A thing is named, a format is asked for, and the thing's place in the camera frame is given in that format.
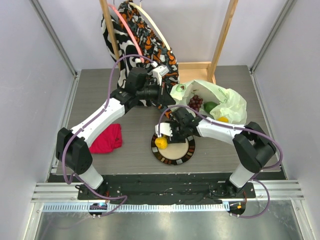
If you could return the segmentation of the green fake avocado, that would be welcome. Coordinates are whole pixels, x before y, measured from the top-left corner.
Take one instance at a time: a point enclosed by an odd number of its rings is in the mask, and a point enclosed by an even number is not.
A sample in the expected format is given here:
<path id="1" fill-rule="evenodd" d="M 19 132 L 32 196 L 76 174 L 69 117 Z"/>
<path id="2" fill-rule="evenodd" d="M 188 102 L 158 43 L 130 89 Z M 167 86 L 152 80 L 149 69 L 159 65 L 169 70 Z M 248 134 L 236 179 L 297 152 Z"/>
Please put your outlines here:
<path id="1" fill-rule="evenodd" d="M 219 104 L 215 103 L 214 101 L 207 101 L 203 105 L 203 109 L 206 113 L 210 113 L 215 107 L 217 107 Z"/>

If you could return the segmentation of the yellow fake pear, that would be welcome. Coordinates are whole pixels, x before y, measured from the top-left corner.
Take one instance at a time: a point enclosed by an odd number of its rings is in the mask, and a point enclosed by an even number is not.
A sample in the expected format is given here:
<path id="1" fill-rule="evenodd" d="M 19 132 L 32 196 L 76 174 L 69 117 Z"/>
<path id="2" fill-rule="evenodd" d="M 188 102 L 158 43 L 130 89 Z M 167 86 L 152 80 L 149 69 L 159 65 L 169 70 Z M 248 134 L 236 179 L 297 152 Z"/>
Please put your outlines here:
<path id="1" fill-rule="evenodd" d="M 155 140 L 154 140 L 154 144 L 155 146 L 160 149 L 160 150 L 164 150 L 168 147 L 168 140 L 167 140 L 167 136 L 163 135 L 163 136 L 158 136 Z"/>

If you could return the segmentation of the dark red fake grapes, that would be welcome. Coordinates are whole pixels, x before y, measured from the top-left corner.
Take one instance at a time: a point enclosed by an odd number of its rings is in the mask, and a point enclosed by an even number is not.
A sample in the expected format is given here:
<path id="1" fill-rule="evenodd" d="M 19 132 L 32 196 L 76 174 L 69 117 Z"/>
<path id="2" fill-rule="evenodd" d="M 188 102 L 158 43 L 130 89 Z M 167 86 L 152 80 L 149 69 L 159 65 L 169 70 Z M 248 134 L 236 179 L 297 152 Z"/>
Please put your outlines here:
<path id="1" fill-rule="evenodd" d="M 188 106 L 197 112 L 200 111 L 202 105 L 203 99 L 196 94 L 189 99 Z"/>

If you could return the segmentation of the yellow fake lemon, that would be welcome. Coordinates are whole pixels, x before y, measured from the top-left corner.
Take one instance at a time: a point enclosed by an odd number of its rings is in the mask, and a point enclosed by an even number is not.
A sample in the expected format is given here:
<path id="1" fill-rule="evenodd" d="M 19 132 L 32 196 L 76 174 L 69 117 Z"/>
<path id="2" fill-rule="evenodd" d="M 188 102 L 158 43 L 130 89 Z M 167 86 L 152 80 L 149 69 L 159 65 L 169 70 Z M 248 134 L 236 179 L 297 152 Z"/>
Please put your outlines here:
<path id="1" fill-rule="evenodd" d="M 220 118 L 217 119 L 217 121 L 223 122 L 223 123 L 229 123 L 228 118 L 225 116 L 221 116 Z"/>

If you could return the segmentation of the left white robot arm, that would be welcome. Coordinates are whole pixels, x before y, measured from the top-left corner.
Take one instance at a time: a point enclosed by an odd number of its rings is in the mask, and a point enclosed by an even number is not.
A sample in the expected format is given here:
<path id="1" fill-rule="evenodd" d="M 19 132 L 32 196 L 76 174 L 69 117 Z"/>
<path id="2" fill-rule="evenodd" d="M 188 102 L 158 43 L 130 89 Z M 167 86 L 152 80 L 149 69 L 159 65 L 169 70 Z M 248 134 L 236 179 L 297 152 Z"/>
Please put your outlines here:
<path id="1" fill-rule="evenodd" d="M 63 127 L 57 133 L 56 158 L 89 186 L 89 194 L 93 198 L 102 199 L 107 188 L 102 184 L 103 177 L 93 166 L 90 146 L 110 124 L 137 106 L 141 100 L 150 100 L 161 107 L 174 105 L 175 100 L 170 96 L 163 79 L 168 72 L 169 69 L 164 65 L 154 68 L 154 83 L 147 84 L 147 70 L 134 67 L 129 72 L 124 87 L 115 89 L 109 100 L 93 114 L 72 129 Z"/>

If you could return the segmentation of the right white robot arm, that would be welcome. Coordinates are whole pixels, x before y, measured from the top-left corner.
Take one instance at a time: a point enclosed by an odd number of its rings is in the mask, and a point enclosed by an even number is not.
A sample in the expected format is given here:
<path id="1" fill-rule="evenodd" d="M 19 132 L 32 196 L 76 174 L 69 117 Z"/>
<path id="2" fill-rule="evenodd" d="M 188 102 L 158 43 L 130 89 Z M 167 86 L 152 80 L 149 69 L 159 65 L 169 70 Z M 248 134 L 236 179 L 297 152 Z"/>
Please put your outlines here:
<path id="1" fill-rule="evenodd" d="M 240 161 L 238 167 L 219 188 L 223 196 L 238 197 L 244 186 L 257 175 L 276 154 L 271 138 L 255 122 L 247 125 L 221 123 L 203 115 L 193 115 L 183 107 L 173 113 L 172 136 L 211 138 L 234 147 Z"/>

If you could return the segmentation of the beige plate with dark rim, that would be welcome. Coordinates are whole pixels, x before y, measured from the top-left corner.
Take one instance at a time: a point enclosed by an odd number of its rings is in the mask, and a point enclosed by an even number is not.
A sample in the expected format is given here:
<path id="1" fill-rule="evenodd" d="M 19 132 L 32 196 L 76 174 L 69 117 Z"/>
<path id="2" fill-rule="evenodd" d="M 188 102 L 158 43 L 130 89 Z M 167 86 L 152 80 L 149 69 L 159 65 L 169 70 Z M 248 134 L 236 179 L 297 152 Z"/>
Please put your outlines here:
<path id="1" fill-rule="evenodd" d="M 151 138 L 151 152 L 163 164 L 171 166 L 181 165 L 189 161 L 195 153 L 196 142 L 193 136 L 187 137 L 184 143 L 168 143 L 165 149 L 157 147 L 157 138 L 156 134 Z"/>

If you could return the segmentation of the pale green plastic bag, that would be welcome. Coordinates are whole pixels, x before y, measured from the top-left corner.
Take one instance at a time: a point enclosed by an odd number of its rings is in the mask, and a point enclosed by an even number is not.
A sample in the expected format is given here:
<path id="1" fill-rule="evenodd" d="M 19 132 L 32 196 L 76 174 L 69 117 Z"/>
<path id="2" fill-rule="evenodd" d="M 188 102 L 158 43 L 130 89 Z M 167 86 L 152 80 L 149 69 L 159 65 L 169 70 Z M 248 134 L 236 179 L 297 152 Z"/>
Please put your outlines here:
<path id="1" fill-rule="evenodd" d="M 177 105 L 187 105 L 195 95 L 203 99 L 204 103 L 214 102 L 216 107 L 209 112 L 201 106 L 199 112 L 215 120 L 222 117 L 228 119 L 230 124 L 245 124 L 247 122 L 247 101 L 235 90 L 224 88 L 204 80 L 192 80 L 184 84 L 175 85 L 171 97 Z"/>

